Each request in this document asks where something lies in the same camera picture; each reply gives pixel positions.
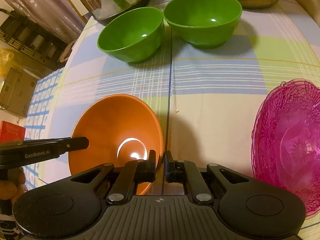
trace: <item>human hand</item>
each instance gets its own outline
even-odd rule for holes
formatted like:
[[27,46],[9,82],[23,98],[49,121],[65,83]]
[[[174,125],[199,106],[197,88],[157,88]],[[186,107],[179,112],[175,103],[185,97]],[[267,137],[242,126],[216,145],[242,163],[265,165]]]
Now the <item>human hand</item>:
[[10,180],[0,180],[0,199],[8,200],[11,199],[13,204],[18,197],[24,193],[23,185],[26,182],[23,169],[21,168],[18,174],[18,185],[15,185]]

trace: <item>tablecloth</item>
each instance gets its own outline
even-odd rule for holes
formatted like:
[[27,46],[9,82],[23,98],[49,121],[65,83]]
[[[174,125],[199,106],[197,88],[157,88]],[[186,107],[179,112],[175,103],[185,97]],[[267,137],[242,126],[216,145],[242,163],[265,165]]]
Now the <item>tablecloth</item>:
[[[163,9],[169,1],[150,0],[149,5]],[[70,136],[92,103],[127,93],[141,98],[156,113],[174,159],[204,167],[215,162],[252,176],[251,132],[266,95],[294,78],[320,86],[320,29],[295,0],[280,0],[264,10],[244,10],[234,35],[217,49],[196,49],[165,25],[161,49],[137,65],[97,48],[102,29],[91,18],[81,33],[40,138]],[[40,163],[29,174],[37,174],[37,186],[69,176],[68,156]],[[173,189],[164,185],[158,192],[174,194]],[[320,215],[306,220],[299,235],[316,239]]]
[[[37,82],[28,115],[24,122],[24,127],[26,128],[25,140],[47,138],[45,127],[49,120],[50,106],[63,69],[58,69]],[[45,184],[41,176],[39,176],[39,173],[43,174],[43,168],[43,163],[34,163],[24,167],[24,172],[27,176],[27,189],[30,190]]]

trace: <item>yellow plastic bag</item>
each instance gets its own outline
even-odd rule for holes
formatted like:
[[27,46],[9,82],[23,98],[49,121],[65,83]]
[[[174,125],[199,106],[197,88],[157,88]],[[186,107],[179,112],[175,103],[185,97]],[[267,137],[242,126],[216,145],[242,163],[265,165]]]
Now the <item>yellow plastic bag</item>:
[[14,54],[9,49],[0,48],[0,77],[5,78],[12,67]]

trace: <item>wall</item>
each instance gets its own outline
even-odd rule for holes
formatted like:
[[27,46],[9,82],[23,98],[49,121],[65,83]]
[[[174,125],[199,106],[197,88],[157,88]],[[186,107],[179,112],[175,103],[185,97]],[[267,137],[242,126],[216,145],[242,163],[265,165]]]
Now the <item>wall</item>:
[[0,109],[0,121],[7,121],[10,123],[18,124],[19,118]]
[[[12,11],[12,7],[7,4],[4,0],[0,0],[0,8],[5,9],[7,11]],[[5,13],[0,14],[0,25],[8,18],[8,15]]]

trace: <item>red box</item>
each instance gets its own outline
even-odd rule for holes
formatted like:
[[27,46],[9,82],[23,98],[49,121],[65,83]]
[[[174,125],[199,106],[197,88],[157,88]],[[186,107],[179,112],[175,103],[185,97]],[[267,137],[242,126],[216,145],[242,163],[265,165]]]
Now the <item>red box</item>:
[[23,141],[25,133],[24,127],[6,121],[0,123],[0,143]]

